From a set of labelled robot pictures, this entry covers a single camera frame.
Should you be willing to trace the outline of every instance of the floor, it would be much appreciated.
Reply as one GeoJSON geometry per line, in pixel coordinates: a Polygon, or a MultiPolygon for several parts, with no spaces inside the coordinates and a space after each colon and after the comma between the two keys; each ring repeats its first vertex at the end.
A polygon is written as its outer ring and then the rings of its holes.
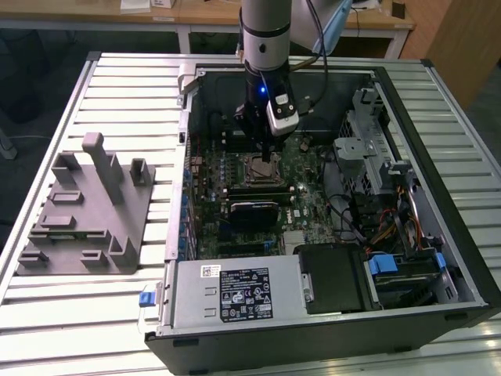
{"type": "MultiPolygon", "coordinates": [[[[44,77],[33,80],[34,89],[43,102],[43,112],[33,121],[17,125],[0,110],[0,127],[9,137],[21,137],[12,139],[18,151],[16,159],[6,161],[0,158],[0,251],[31,187],[88,52],[178,53],[174,33],[77,32],[68,35],[61,31],[43,31],[39,35],[51,67],[44,77]]],[[[236,45],[233,34],[193,34],[191,38],[194,53],[233,53],[236,45]]],[[[12,57],[5,52],[5,46],[0,45],[0,72],[15,69],[12,57]]],[[[1,80],[0,74],[0,91],[3,90],[1,80]]],[[[501,147],[496,145],[496,140],[501,139],[501,68],[497,67],[492,72],[467,114],[501,162],[501,147]]]]}

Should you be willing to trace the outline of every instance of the metal frame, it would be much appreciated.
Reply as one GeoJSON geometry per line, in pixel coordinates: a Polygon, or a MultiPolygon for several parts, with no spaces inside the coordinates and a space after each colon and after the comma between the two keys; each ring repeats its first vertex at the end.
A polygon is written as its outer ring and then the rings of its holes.
{"type": "MultiPolygon", "coordinates": [[[[302,60],[291,58],[292,63],[302,60]]],[[[234,61],[234,56],[107,53],[102,54],[91,75],[89,71],[95,63],[85,64],[49,147],[52,151],[42,162],[42,168],[16,221],[13,235],[0,257],[2,374],[144,372],[148,376],[165,375],[164,365],[148,351],[142,334],[155,330],[159,313],[155,307],[144,309],[141,313],[144,325],[138,327],[138,293],[161,281],[164,275],[164,242],[167,238],[172,188],[169,181],[173,165],[165,148],[170,144],[166,139],[174,137],[177,132],[178,120],[174,120],[166,110],[155,110],[158,113],[155,121],[135,120],[137,111],[132,110],[128,110],[128,114],[134,114],[135,119],[125,123],[82,123],[75,119],[81,120],[78,108],[90,103],[87,100],[101,105],[103,102],[96,102],[96,98],[106,95],[111,98],[120,95],[141,103],[144,103],[145,97],[158,99],[163,103],[162,106],[174,108],[178,91],[177,76],[182,64],[224,64],[234,61]],[[153,76],[162,84],[155,88],[147,87],[149,77],[153,76]],[[133,78],[136,86],[117,88],[119,81],[126,78],[133,78]],[[145,78],[143,86],[139,78],[145,78]],[[86,92],[85,103],[77,105],[81,92],[86,92]],[[172,125],[175,125],[176,132],[169,131],[172,125]],[[57,150],[76,150],[75,138],[96,130],[114,138],[110,145],[114,150],[119,150],[119,154],[129,158],[141,154],[149,165],[157,167],[158,179],[143,239],[142,269],[129,277],[12,277],[16,267],[16,247],[26,241],[23,234],[37,218],[46,189],[53,181],[43,166],[49,166],[57,150]]],[[[499,166],[446,87],[435,74],[429,72],[433,68],[426,68],[415,60],[330,59],[330,64],[386,67],[491,274],[501,285],[499,166]]],[[[150,112],[145,111],[147,117],[152,118],[150,112]]],[[[396,147],[405,156],[396,128],[391,126],[390,131],[396,147]]],[[[499,320],[500,315],[482,325],[450,332],[418,351],[266,367],[239,371],[234,375],[289,372],[298,376],[359,374],[360,369],[377,376],[472,372],[496,374],[499,372],[499,354],[496,352],[501,351],[499,320]]]]}
{"type": "MultiPolygon", "coordinates": [[[[237,25],[192,25],[174,23],[174,19],[163,17],[156,23],[119,23],[119,22],[73,22],[56,20],[0,20],[0,27],[12,29],[39,29],[64,31],[159,31],[175,32],[178,35],[179,50],[182,54],[191,53],[190,33],[238,34],[237,25]]],[[[410,29],[345,29],[341,36],[350,38],[391,39],[385,59],[398,59],[410,29]]]]}

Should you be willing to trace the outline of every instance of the warning label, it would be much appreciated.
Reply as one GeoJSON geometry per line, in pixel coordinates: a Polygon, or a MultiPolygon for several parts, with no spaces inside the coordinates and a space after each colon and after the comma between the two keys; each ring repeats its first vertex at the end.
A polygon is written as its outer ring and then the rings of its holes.
{"type": "Polygon", "coordinates": [[[219,281],[222,322],[273,318],[268,268],[222,270],[219,281]]]}

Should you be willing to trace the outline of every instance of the blue latch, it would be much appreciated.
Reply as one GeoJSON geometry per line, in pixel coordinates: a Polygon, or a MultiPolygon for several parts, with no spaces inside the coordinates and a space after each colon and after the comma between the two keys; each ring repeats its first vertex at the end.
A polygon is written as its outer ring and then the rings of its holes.
{"type": "Polygon", "coordinates": [[[154,307],[155,306],[155,291],[141,292],[139,294],[139,307],[154,307]]]}
{"type": "Polygon", "coordinates": [[[374,255],[369,260],[369,269],[373,276],[380,273],[398,272],[397,263],[392,255],[374,255]]]}
{"type": "Polygon", "coordinates": [[[445,270],[445,267],[447,266],[447,264],[445,263],[444,255],[437,252],[435,253],[435,258],[437,259],[438,268],[440,268],[440,271],[443,272],[445,270]]]}
{"type": "Polygon", "coordinates": [[[184,237],[179,238],[178,249],[184,251],[186,249],[186,239],[184,237]]]}

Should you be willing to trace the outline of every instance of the aluminum extrusion table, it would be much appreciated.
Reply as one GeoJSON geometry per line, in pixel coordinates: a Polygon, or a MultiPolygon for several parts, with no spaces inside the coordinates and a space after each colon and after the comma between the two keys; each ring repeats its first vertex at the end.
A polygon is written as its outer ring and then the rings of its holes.
{"type": "MultiPolygon", "coordinates": [[[[178,73],[187,63],[235,62],[233,56],[94,54],[85,62],[75,90],[41,163],[0,257],[0,372],[2,375],[169,374],[144,344],[157,312],[143,311],[139,292],[164,272],[171,171],[179,124],[178,73]],[[78,151],[86,132],[101,132],[104,147],[121,163],[144,157],[155,165],[141,269],[131,276],[13,277],[27,233],[41,212],[60,151],[78,151]]],[[[433,67],[420,61],[343,60],[331,64],[384,66],[452,194],[491,273],[501,286],[501,169],[451,97],[433,67]]],[[[403,154],[402,142],[394,134],[403,154]]],[[[77,153],[79,161],[86,155],[77,153]]],[[[499,374],[501,316],[456,330],[423,348],[399,354],[238,371],[232,374],[376,375],[499,374]]]]}

